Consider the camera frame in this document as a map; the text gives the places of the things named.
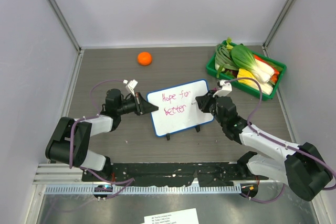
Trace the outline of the blue framed whiteboard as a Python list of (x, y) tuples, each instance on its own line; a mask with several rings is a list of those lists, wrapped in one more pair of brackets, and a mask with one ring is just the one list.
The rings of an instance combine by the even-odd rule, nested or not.
[(201, 79), (148, 93), (147, 101), (159, 107), (151, 113), (155, 135), (165, 137), (213, 121), (211, 114), (192, 104), (207, 92), (207, 81)]

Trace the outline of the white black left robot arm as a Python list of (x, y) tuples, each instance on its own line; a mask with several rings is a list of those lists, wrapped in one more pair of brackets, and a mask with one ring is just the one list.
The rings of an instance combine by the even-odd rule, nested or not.
[(94, 176), (105, 182), (112, 174), (110, 160), (89, 150), (90, 138), (114, 131), (124, 114), (144, 115), (158, 109), (158, 106), (146, 101), (139, 92), (124, 97), (119, 89), (108, 90), (100, 114), (80, 119), (62, 117), (58, 121), (47, 144), (45, 156), (51, 161), (71, 167), (93, 170)]

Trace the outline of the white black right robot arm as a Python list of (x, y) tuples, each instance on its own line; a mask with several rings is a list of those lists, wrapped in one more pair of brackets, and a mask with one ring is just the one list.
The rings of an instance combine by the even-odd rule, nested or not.
[(287, 142), (260, 130), (238, 115), (230, 97), (220, 97), (213, 90), (197, 96), (196, 103), (200, 111), (215, 118), (228, 139), (259, 151), (238, 160), (237, 173), (242, 179), (257, 175), (277, 180), (305, 201), (313, 200), (332, 181), (314, 145)]

